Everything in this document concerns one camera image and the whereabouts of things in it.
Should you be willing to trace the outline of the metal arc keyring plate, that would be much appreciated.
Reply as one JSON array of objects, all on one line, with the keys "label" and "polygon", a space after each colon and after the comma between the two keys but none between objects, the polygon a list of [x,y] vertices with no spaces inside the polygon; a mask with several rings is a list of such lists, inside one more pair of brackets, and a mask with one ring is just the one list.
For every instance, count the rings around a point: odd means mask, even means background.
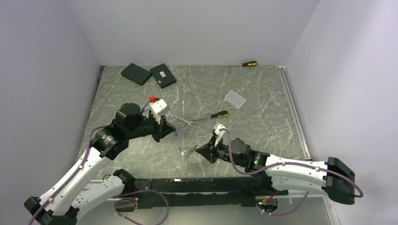
[{"label": "metal arc keyring plate", "polygon": [[193,147],[178,147],[178,150],[181,152],[182,156],[186,156],[191,153],[194,153],[198,148],[199,148],[199,146],[195,145]]}]

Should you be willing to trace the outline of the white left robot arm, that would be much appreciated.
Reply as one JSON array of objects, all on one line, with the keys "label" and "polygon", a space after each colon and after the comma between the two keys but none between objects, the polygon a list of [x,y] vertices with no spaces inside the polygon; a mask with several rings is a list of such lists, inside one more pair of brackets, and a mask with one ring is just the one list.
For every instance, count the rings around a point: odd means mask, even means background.
[{"label": "white left robot arm", "polygon": [[70,170],[39,197],[28,198],[24,206],[32,215],[31,222],[41,225],[74,225],[91,209],[111,197],[128,197],[148,191],[124,169],[116,170],[97,187],[86,185],[100,170],[128,148],[131,139],[152,136],[159,142],[176,128],[166,121],[169,106],[163,99],[148,100],[148,116],[134,103],[126,103],[116,112],[109,125],[95,128],[87,147]]}]

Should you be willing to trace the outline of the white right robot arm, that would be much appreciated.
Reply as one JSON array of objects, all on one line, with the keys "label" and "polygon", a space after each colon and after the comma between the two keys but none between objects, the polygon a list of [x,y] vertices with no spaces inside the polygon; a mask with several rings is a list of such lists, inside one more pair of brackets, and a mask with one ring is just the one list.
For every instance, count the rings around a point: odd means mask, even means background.
[{"label": "white right robot arm", "polygon": [[243,168],[241,175],[258,177],[259,190],[265,195],[285,190],[314,192],[345,205],[363,196],[355,194],[355,172],[336,157],[318,162],[287,159],[253,150],[239,138],[224,144],[217,135],[195,151],[210,163],[223,160],[237,170]]}]

